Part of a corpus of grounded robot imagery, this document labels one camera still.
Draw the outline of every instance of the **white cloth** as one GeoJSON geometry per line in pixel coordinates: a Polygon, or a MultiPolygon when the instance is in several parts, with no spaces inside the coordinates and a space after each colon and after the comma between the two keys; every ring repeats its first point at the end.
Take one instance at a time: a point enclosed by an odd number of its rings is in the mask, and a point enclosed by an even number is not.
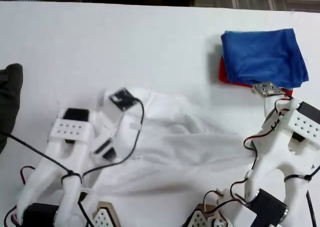
{"type": "MultiPolygon", "coordinates": [[[[123,227],[181,226],[206,191],[230,187],[228,175],[217,172],[247,168],[253,154],[226,128],[229,109],[206,111],[183,96],[131,92],[145,106],[136,150],[125,163],[104,169],[93,188],[112,202],[123,227]]],[[[131,125],[141,114],[137,104],[121,122],[115,148],[122,158],[133,147],[137,130],[131,125]]],[[[243,177],[241,170],[237,180],[243,177]]]]}

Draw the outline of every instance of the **wire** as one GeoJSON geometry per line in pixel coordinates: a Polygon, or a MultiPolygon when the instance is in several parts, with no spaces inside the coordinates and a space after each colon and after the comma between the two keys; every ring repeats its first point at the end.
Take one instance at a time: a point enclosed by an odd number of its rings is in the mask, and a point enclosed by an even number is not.
{"type": "MultiPolygon", "coordinates": [[[[144,122],[144,118],[145,118],[145,107],[144,107],[144,104],[142,103],[142,101],[138,98],[133,98],[135,101],[139,102],[140,105],[141,105],[141,108],[142,108],[142,116],[141,116],[141,127],[143,125],[143,122],[144,122]]],[[[134,144],[133,144],[133,147],[132,147],[132,150],[130,151],[130,153],[121,161],[119,162],[116,162],[116,163],[110,163],[110,164],[106,164],[106,165],[102,165],[102,166],[99,166],[99,167],[95,167],[95,168],[92,168],[86,172],[83,173],[82,175],[82,178],[84,178],[87,174],[91,173],[91,172],[94,172],[94,171],[98,171],[98,170],[102,170],[104,168],[107,168],[107,167],[112,167],[112,166],[117,166],[117,165],[120,165],[122,164],[123,162],[125,162],[126,160],[128,160],[132,154],[134,153],[134,151],[136,150],[136,146],[137,146],[137,142],[138,142],[138,139],[139,139],[139,135],[140,135],[140,132],[141,132],[141,128],[138,130],[137,134],[136,134],[136,137],[135,137],[135,141],[134,141],[134,144]]]]}
{"type": "Polygon", "coordinates": [[[278,109],[277,109],[277,103],[278,103],[278,101],[290,101],[290,99],[288,99],[288,98],[279,98],[279,99],[277,99],[275,102],[274,102],[274,110],[275,110],[275,112],[278,114],[278,109]]]}
{"type": "Polygon", "coordinates": [[[8,216],[9,216],[13,211],[16,210],[16,208],[17,208],[17,206],[15,205],[12,209],[10,209],[10,210],[8,211],[8,213],[6,213],[6,215],[5,215],[5,217],[4,217],[4,220],[3,220],[4,227],[8,227],[7,218],[8,218],[8,216]]]}
{"type": "Polygon", "coordinates": [[[15,214],[11,215],[11,222],[16,226],[16,227],[21,227],[21,225],[18,223],[18,220],[16,220],[15,214]]]}
{"type": "Polygon", "coordinates": [[[255,167],[255,165],[256,165],[256,162],[257,162],[257,160],[258,160],[258,150],[257,150],[257,148],[256,148],[256,146],[255,146],[255,143],[251,142],[253,148],[250,148],[250,147],[246,146],[246,142],[249,141],[249,140],[251,140],[251,139],[262,138],[262,137],[265,137],[265,136],[269,135],[272,131],[275,130],[275,128],[277,127],[277,125],[279,124],[279,122],[280,122],[279,119],[277,119],[277,120],[274,122],[274,126],[271,126],[271,129],[270,129],[267,133],[259,134],[259,135],[252,135],[252,136],[247,137],[247,138],[243,141],[243,146],[244,146],[246,149],[248,149],[248,150],[250,150],[250,151],[253,151],[253,152],[255,153],[254,161],[253,161],[253,164],[252,164],[252,167],[251,167],[252,170],[254,169],[254,167],[255,167]]]}
{"type": "Polygon", "coordinates": [[[232,188],[233,188],[235,185],[239,185],[239,184],[245,183],[247,180],[248,180],[248,178],[245,178],[244,180],[236,181],[236,182],[234,182],[234,183],[231,184],[231,187],[230,187],[230,195],[231,195],[232,199],[235,199],[234,193],[232,192],[232,188]]]}
{"type": "Polygon", "coordinates": [[[86,211],[85,211],[85,209],[84,209],[84,207],[82,206],[82,204],[81,204],[80,201],[78,202],[78,205],[79,205],[79,208],[80,208],[82,214],[84,215],[84,217],[85,217],[85,219],[86,219],[86,221],[87,221],[86,224],[87,224],[87,225],[89,224],[89,226],[91,226],[91,227],[95,227],[94,224],[91,222],[89,216],[87,215],[87,213],[86,213],[86,211]]]}
{"type": "Polygon", "coordinates": [[[26,184],[26,179],[25,179],[25,176],[24,176],[24,169],[26,168],[29,168],[29,169],[32,169],[32,170],[35,170],[36,168],[33,167],[33,166],[24,166],[20,169],[20,177],[21,177],[21,180],[22,180],[22,183],[25,185],[26,184]]]}
{"type": "Polygon", "coordinates": [[[309,190],[306,192],[306,195],[305,195],[305,196],[306,196],[306,200],[307,200],[308,206],[309,206],[309,211],[310,211],[310,216],[311,216],[312,227],[317,227],[315,211],[314,211],[314,207],[312,206],[312,202],[311,202],[311,197],[310,197],[309,190]]]}
{"type": "Polygon", "coordinates": [[[222,202],[221,204],[218,204],[214,209],[212,210],[209,210],[209,211],[205,211],[206,214],[213,214],[214,212],[216,212],[217,210],[219,210],[221,207],[223,207],[224,205],[230,203],[230,202],[239,202],[240,204],[243,205],[243,203],[237,199],[237,198],[234,198],[234,199],[229,199],[225,202],[222,202]]]}
{"type": "Polygon", "coordinates": [[[217,190],[209,190],[207,193],[205,193],[205,195],[203,196],[203,201],[202,201],[202,205],[203,205],[203,208],[204,208],[205,212],[207,211],[207,208],[206,208],[206,206],[207,206],[206,205],[206,197],[210,193],[215,193],[219,197],[223,197],[224,196],[222,193],[218,192],[217,190]]]}
{"type": "Polygon", "coordinates": [[[21,139],[13,136],[12,134],[10,133],[5,133],[5,132],[2,132],[0,131],[0,135],[3,135],[3,136],[6,136],[6,137],[9,137],[15,141],[17,141],[18,143],[22,144],[23,146],[27,147],[28,149],[32,150],[33,152],[36,152],[38,155],[41,155],[42,157],[46,158],[47,160],[55,163],[56,165],[60,166],[62,169],[66,170],[67,172],[70,172],[71,170],[68,169],[67,167],[65,167],[64,165],[62,165],[61,163],[59,163],[58,161],[56,161],[55,159],[51,158],[50,156],[40,152],[39,150],[37,150],[36,148],[32,147],[30,144],[22,141],[21,139]]]}
{"type": "Polygon", "coordinates": [[[225,223],[226,223],[226,226],[225,226],[225,227],[228,227],[228,226],[229,226],[229,223],[228,223],[228,221],[227,221],[226,217],[224,217],[224,215],[221,213],[221,211],[220,211],[220,210],[219,210],[218,212],[219,212],[219,214],[220,214],[221,218],[222,218],[222,219],[225,221],[225,223]]]}

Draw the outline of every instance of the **white table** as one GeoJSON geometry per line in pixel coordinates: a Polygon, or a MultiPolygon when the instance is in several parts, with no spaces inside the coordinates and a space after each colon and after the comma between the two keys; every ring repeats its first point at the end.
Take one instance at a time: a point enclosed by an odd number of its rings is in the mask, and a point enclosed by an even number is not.
{"type": "MultiPolygon", "coordinates": [[[[318,13],[0,2],[0,20],[1,68],[11,63],[21,63],[24,67],[21,107],[13,134],[39,150],[46,147],[51,123],[59,109],[91,108],[98,91],[106,87],[134,86],[187,96],[201,90],[206,97],[226,89],[233,95],[212,95],[212,99],[206,99],[207,104],[212,100],[214,105],[233,106],[239,109],[243,119],[250,116],[248,111],[256,111],[261,116],[249,119],[252,128],[241,131],[243,137],[254,134],[262,124],[262,100],[246,88],[220,85],[217,80],[220,35],[225,30],[294,28],[310,78],[294,90],[294,96],[320,108],[318,13]],[[245,105],[241,104],[243,98],[247,100],[245,105]]],[[[15,204],[22,188],[19,169],[24,165],[36,165],[39,159],[28,149],[8,141],[0,155],[0,216],[15,204]]],[[[123,226],[151,226],[150,223],[174,226],[172,223],[182,224],[193,210],[193,203],[200,202],[206,190],[227,188],[226,184],[240,180],[246,169],[215,173],[214,186],[204,179],[203,192],[190,199],[180,198],[185,209],[177,212],[172,210],[181,208],[181,202],[169,208],[158,207],[156,211],[150,206],[159,206],[173,195],[157,197],[154,194],[146,199],[118,196],[110,200],[123,226]],[[130,218],[141,210],[146,219],[130,218]]],[[[320,175],[317,175],[309,190],[320,223],[319,184],[320,175]]],[[[297,227],[311,226],[306,203],[300,217],[297,227]]]]}

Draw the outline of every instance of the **cable tie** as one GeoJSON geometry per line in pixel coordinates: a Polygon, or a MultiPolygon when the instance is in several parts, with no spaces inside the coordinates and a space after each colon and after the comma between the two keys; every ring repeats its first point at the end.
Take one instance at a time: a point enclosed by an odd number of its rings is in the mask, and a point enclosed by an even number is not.
{"type": "Polygon", "coordinates": [[[73,172],[72,170],[69,170],[66,175],[62,176],[62,178],[61,178],[61,185],[63,185],[63,180],[64,180],[65,178],[68,178],[68,177],[71,177],[71,176],[78,176],[78,177],[80,178],[80,181],[81,181],[81,184],[82,184],[81,175],[80,175],[79,173],[73,172]]]}

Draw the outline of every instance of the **folded blue cloth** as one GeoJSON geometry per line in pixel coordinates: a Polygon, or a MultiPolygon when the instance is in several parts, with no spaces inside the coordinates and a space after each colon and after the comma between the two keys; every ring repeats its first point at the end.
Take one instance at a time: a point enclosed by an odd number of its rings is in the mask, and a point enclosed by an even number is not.
{"type": "Polygon", "coordinates": [[[292,28],[234,32],[222,36],[226,77],[230,83],[252,85],[271,81],[291,89],[308,81],[308,72],[292,28]]]}

